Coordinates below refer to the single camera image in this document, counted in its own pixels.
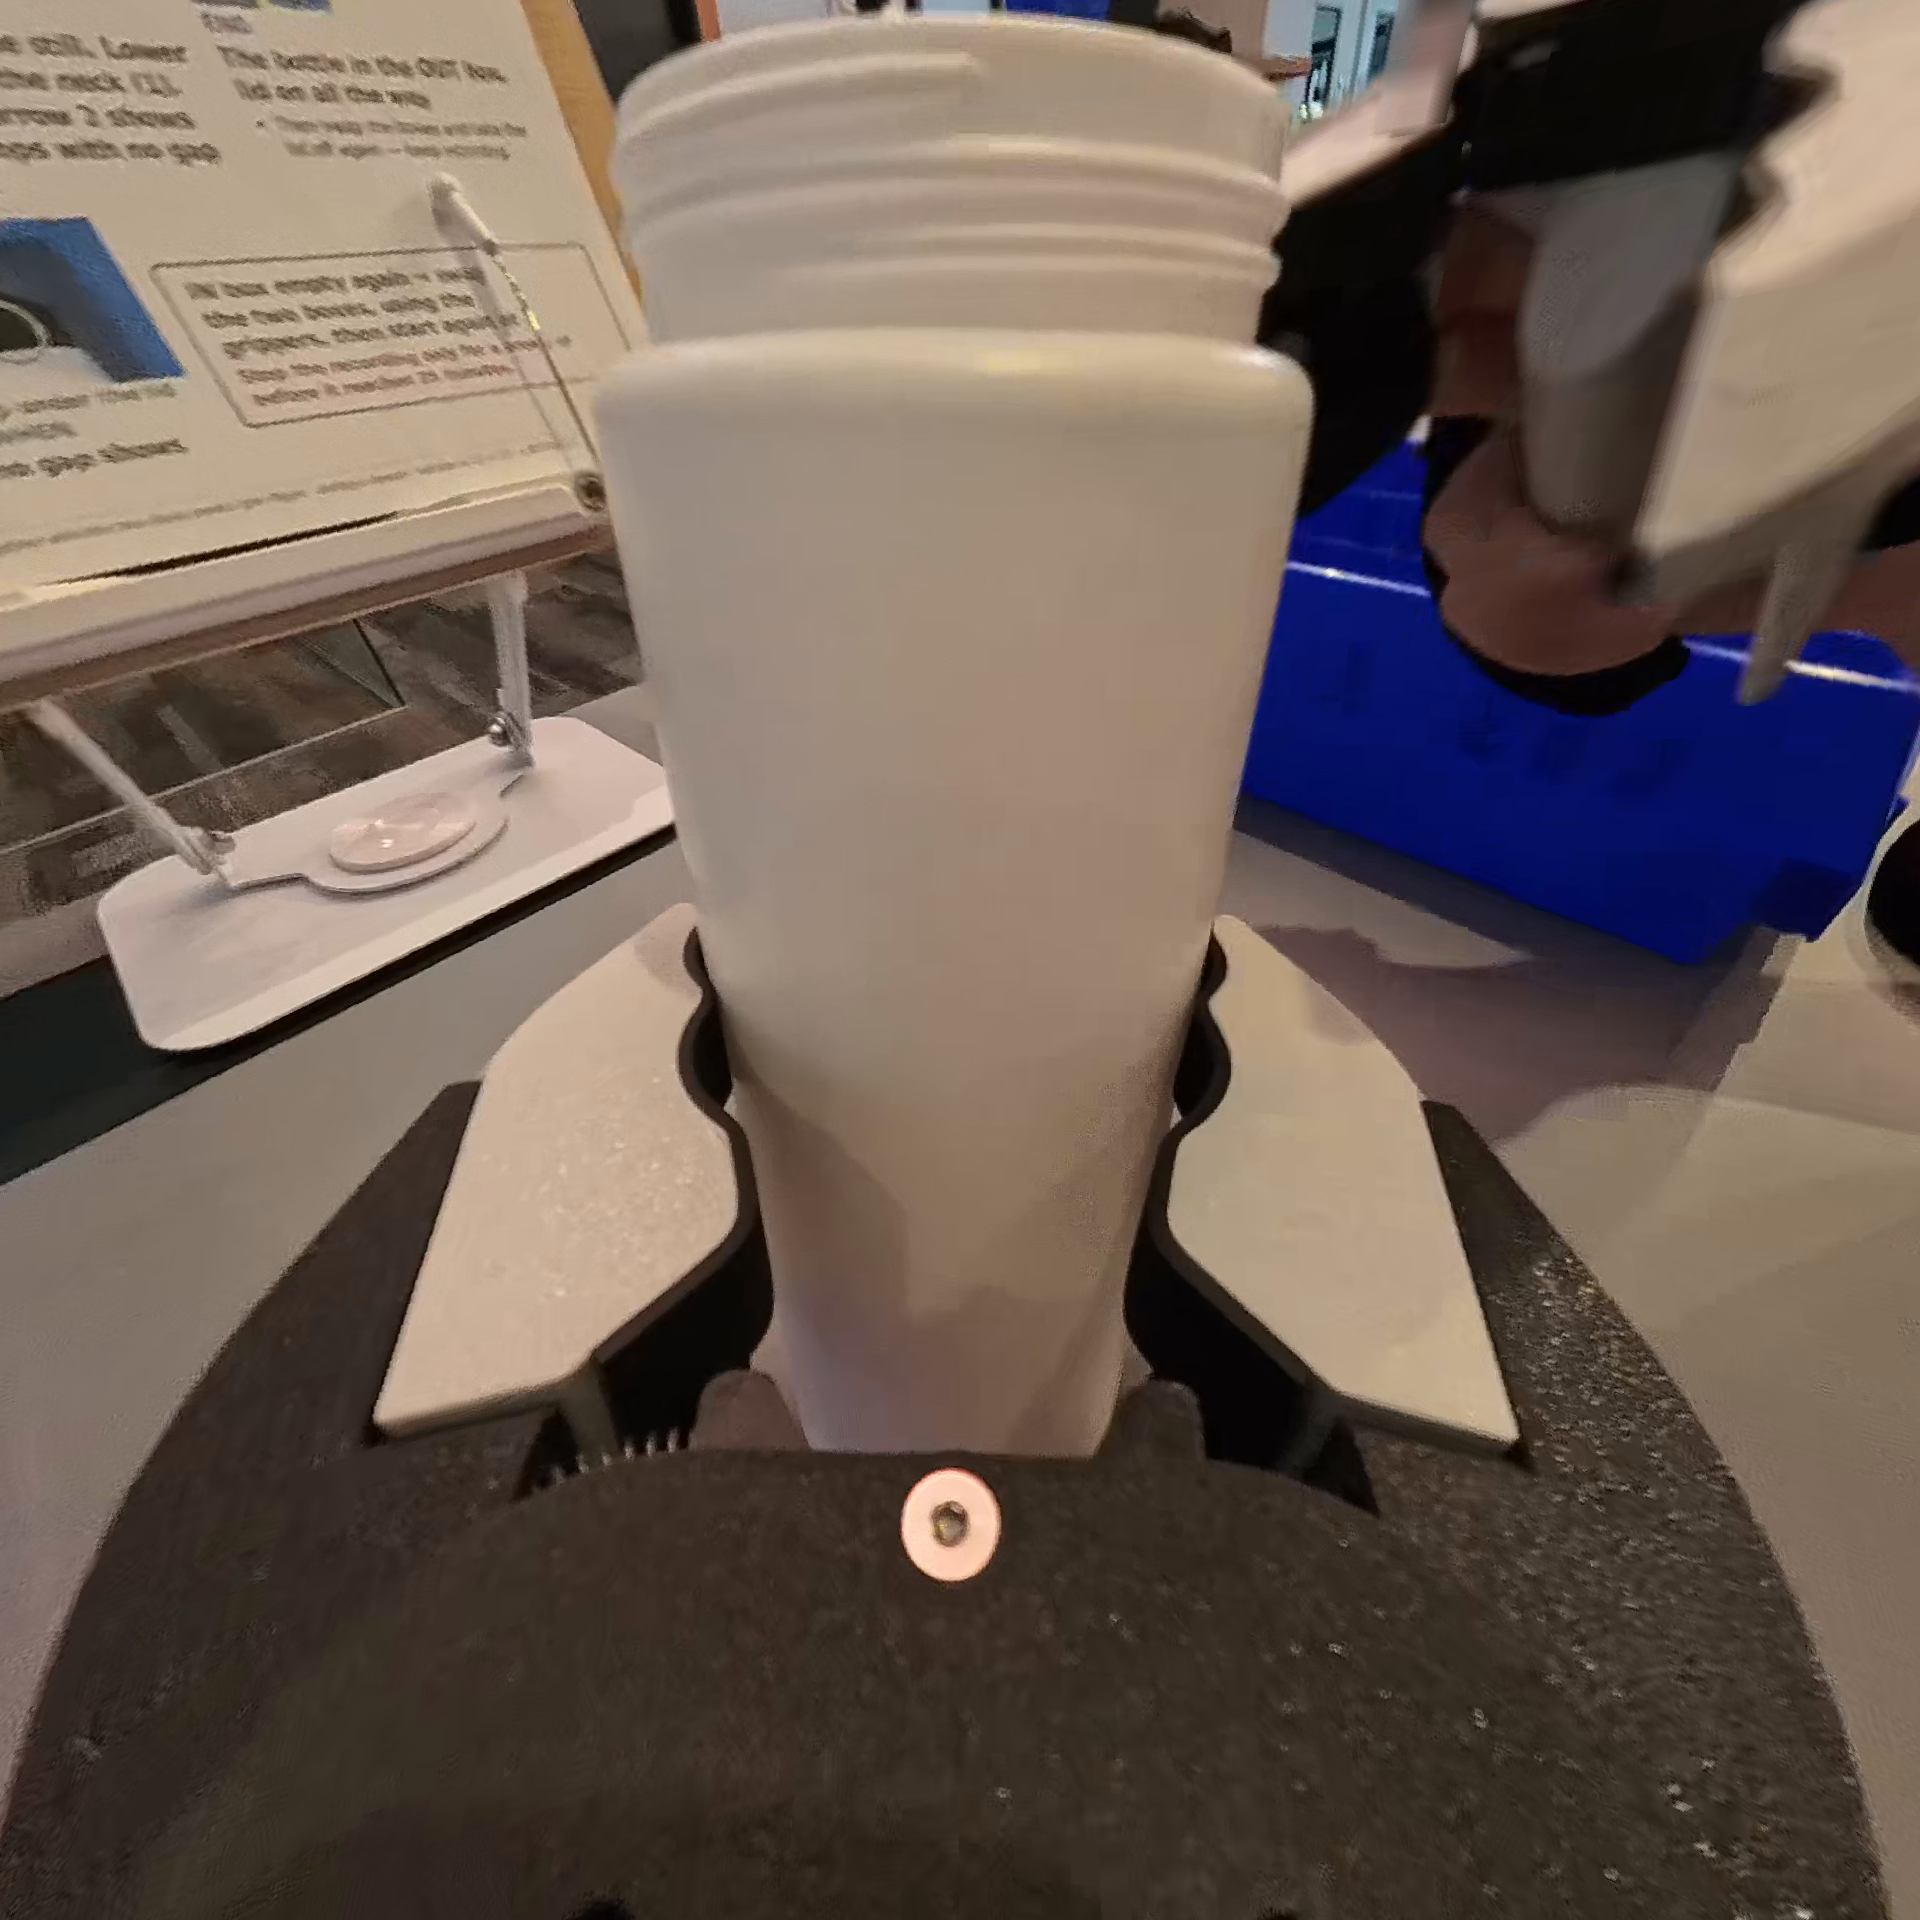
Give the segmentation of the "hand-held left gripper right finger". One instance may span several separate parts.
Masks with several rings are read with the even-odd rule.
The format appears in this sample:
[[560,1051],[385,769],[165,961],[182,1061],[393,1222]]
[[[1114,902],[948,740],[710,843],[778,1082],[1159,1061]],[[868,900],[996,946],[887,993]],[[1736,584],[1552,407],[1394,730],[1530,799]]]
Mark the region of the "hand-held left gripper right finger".
[[1209,1461],[1348,1498],[1363,1436],[1507,1459],[1522,1424],[1427,1104],[1250,924],[1209,933],[1126,1280]]

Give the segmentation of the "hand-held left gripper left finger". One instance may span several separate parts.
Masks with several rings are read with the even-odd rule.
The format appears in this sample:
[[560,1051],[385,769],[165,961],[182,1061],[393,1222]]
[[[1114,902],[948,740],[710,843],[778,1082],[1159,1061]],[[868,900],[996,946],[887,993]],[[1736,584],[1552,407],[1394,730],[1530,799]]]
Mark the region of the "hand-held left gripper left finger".
[[691,902],[493,1055],[372,1421],[389,1442],[556,1415],[581,1467],[691,1442],[773,1285]]

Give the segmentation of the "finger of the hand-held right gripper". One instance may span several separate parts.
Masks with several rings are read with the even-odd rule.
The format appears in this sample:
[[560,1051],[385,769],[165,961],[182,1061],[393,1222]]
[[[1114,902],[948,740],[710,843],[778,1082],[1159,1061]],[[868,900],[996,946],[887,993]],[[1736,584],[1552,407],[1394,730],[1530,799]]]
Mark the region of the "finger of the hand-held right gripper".
[[1738,698],[1771,698],[1916,474],[1916,6],[1807,1],[1762,131],[1525,186],[1519,471],[1673,610],[1765,584]]
[[1382,72],[1287,144],[1283,194],[1319,203],[1441,130],[1474,61],[1476,1],[1401,1]]

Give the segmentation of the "blue plastic bin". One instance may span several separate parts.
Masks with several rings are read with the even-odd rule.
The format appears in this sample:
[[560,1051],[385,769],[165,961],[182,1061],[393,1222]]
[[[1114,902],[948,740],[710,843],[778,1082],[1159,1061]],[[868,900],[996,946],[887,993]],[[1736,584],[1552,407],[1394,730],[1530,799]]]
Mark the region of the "blue plastic bin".
[[1421,576],[1418,440],[1304,518],[1240,787],[1673,961],[1754,927],[1818,934],[1905,809],[1916,681],[1818,632],[1765,704],[1741,636],[1693,638],[1614,717],[1494,684]]

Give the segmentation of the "white plastic bottle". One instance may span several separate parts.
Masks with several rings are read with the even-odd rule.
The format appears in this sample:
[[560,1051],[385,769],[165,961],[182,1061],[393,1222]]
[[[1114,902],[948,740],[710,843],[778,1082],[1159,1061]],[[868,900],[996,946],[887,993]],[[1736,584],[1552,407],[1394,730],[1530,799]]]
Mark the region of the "white plastic bottle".
[[1225,55],[1005,13],[618,102],[605,485],[819,1447],[1109,1426],[1309,440],[1283,145]]

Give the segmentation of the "person's right hand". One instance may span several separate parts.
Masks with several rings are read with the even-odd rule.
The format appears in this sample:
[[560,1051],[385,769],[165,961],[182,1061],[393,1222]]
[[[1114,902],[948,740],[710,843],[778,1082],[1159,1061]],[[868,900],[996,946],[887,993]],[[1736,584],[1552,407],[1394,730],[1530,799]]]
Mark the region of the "person's right hand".
[[1558,534],[1519,482],[1519,304],[1530,235],[1453,212],[1433,285],[1421,564],[1453,648],[1494,684],[1559,717],[1614,717],[1690,661],[1660,613],[1611,600],[1602,550]]

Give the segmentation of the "instruction board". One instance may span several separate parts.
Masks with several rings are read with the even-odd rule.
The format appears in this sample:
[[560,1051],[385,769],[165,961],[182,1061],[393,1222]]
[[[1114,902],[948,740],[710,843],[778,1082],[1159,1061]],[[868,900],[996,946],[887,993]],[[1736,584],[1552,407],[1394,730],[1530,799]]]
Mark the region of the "instruction board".
[[3,707],[609,543],[576,1],[3,6]]

